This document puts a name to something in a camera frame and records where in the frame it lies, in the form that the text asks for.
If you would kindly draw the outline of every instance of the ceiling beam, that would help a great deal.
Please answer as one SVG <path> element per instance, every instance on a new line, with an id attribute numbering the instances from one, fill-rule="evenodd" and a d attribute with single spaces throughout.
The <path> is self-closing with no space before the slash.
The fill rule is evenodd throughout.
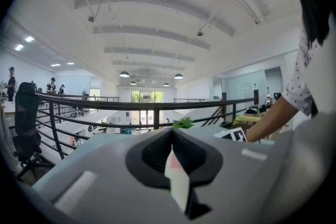
<path id="1" fill-rule="evenodd" d="M 208 11 L 202 10 L 199 7 L 192 6 L 188 2 L 184 2 L 182 0 L 88 0 L 90 6 L 99 5 L 100 3 L 114 3 L 114 4 L 122 4 L 122 3 L 133 3 L 133 4 L 141 4 L 141 5 L 149 5 L 149 6 L 158 6 L 160 8 L 165 7 L 167 9 L 173 10 L 187 14 L 191 17 L 200 19 L 204 22 L 209 21 L 210 17 Z M 87 7 L 86 0 L 75 0 L 74 9 L 80 9 Z M 216 27 L 220 31 L 222 31 L 226 36 L 233 37 L 234 29 L 225 21 L 217 20 L 215 22 L 209 22 L 209 25 Z"/>
<path id="2" fill-rule="evenodd" d="M 167 65 L 158 65 L 155 63 L 149 63 L 149 62 L 129 62 L 129 61 L 117 61 L 114 60 L 112 62 L 114 66 L 118 66 L 122 64 L 123 66 L 132 66 L 132 67 L 148 67 L 148 68 L 158 68 L 158 69 L 167 69 Z M 177 66 L 170 66 L 168 69 L 170 70 L 176 70 L 176 71 L 184 71 L 184 67 L 177 67 Z"/>
<path id="3" fill-rule="evenodd" d="M 128 47 L 128 49 L 125 49 L 124 47 L 105 47 L 104 52 L 106 54 L 133 54 L 133 55 L 152 55 L 152 56 L 158 56 L 158 57 L 164 57 L 164 58 L 170 58 L 170 59 L 176 59 L 176 54 L 172 54 L 170 52 L 166 51 L 160 51 L 155 50 L 152 52 L 152 49 L 140 49 L 140 48 L 131 48 Z M 179 55 L 177 57 L 180 61 L 186 61 L 186 62 L 194 62 L 195 58 L 185 55 Z"/>
<path id="4" fill-rule="evenodd" d="M 188 40 L 187 36 L 183 36 L 180 34 L 172 33 L 169 31 L 164 30 L 158 30 L 147 27 L 141 27 L 141 26 L 124 26 L 123 28 L 120 28 L 119 26 L 101 26 L 100 27 L 102 32 L 104 34 L 138 34 L 138 35 L 147 35 L 147 36 L 153 36 L 153 37 L 161 37 L 161 38 L 167 38 L 172 39 L 175 41 L 179 41 L 185 44 L 190 44 L 192 46 L 209 50 L 210 44 L 205 43 L 199 39 L 192 39 L 191 41 Z M 93 28 L 94 34 L 101 34 L 100 29 L 98 27 Z"/>

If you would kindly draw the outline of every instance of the standing person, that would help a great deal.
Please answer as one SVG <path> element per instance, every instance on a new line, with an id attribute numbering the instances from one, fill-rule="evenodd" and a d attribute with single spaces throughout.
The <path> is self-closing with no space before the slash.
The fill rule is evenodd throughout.
<path id="1" fill-rule="evenodd" d="M 59 88 L 58 94 L 64 94 L 64 84 L 62 84 L 61 88 Z"/>
<path id="2" fill-rule="evenodd" d="M 8 81 L 8 85 L 5 87 L 7 88 L 7 95 L 8 95 L 8 100 L 9 102 L 12 102 L 13 101 L 13 97 L 14 97 L 14 92 L 15 92 L 15 77 L 14 77 L 14 67 L 11 67 L 8 69 L 9 70 L 9 76 L 10 76 L 10 79 Z"/>
<path id="3" fill-rule="evenodd" d="M 300 0 L 302 23 L 300 43 L 294 75 L 282 96 L 265 116 L 247 131 L 247 140 L 258 141 L 284 126 L 300 110 L 305 115 L 314 116 L 318 111 L 310 91 L 302 79 L 309 63 L 323 49 L 323 44 L 335 46 L 329 32 L 335 32 L 335 0 Z"/>
<path id="4" fill-rule="evenodd" d="M 55 93 L 56 85 L 55 85 L 55 78 L 51 78 L 50 83 L 47 84 L 46 93 Z"/>
<path id="5" fill-rule="evenodd" d="M 33 80 L 32 80 L 32 84 L 34 84 L 34 91 L 37 92 L 37 86 L 36 86 L 36 84 L 34 83 Z"/>

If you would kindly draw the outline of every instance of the green plant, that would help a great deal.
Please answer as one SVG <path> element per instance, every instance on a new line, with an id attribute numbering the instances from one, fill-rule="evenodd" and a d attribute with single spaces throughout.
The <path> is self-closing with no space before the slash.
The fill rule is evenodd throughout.
<path id="1" fill-rule="evenodd" d="M 183 118 L 180 121 L 175 121 L 173 124 L 173 128 L 183 128 L 183 129 L 190 129 L 194 126 L 192 123 L 194 121 L 190 119 L 190 117 Z"/>

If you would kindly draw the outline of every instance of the white strip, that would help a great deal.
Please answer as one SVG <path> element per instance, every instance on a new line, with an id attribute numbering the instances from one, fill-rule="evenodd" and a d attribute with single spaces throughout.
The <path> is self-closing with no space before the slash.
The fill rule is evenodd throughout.
<path id="1" fill-rule="evenodd" d="M 267 159 L 267 154 L 254 152 L 254 151 L 248 150 L 247 148 L 243 149 L 241 152 L 242 152 L 241 154 L 244 156 L 247 156 L 253 159 L 258 159 L 260 161 L 264 161 Z"/>
<path id="2" fill-rule="evenodd" d="M 58 199 L 55 207 L 67 215 L 71 214 L 96 179 L 96 174 L 91 171 L 85 171 Z"/>

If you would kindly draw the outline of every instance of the black office chair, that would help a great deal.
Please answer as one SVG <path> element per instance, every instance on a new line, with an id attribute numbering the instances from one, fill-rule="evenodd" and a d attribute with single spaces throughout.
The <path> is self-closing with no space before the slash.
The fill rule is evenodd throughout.
<path id="1" fill-rule="evenodd" d="M 34 85 L 27 82 L 21 83 L 15 95 L 15 132 L 17 136 L 13 138 L 16 149 L 14 154 L 18 157 L 23 168 L 17 175 L 17 179 L 31 170 L 37 180 L 34 172 L 36 167 L 53 167 L 51 163 L 37 163 L 43 161 L 39 156 L 42 153 L 41 136 L 35 127 L 38 104 L 39 97 L 34 93 Z"/>

